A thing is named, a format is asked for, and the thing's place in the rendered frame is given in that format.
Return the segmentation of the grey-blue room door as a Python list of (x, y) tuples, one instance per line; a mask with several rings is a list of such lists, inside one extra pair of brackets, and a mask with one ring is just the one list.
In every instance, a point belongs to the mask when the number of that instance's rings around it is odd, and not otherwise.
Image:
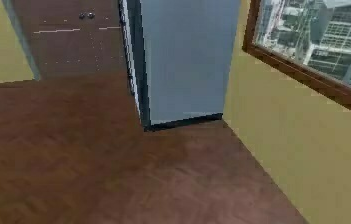
[(240, 0), (118, 0), (143, 129), (223, 117)]

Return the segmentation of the dark brown room door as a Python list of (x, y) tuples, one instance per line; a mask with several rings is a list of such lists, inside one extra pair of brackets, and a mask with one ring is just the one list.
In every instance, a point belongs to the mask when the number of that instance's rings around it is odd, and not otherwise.
[[(119, 0), (10, 0), (42, 79), (126, 69)], [(93, 12), (95, 18), (87, 14)], [(84, 19), (79, 14), (85, 13)]]

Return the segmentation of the brown framed window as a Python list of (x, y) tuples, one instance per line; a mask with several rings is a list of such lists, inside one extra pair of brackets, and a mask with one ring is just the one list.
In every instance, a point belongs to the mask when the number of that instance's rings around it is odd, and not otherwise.
[(351, 110), (351, 0), (250, 0), (243, 51)]

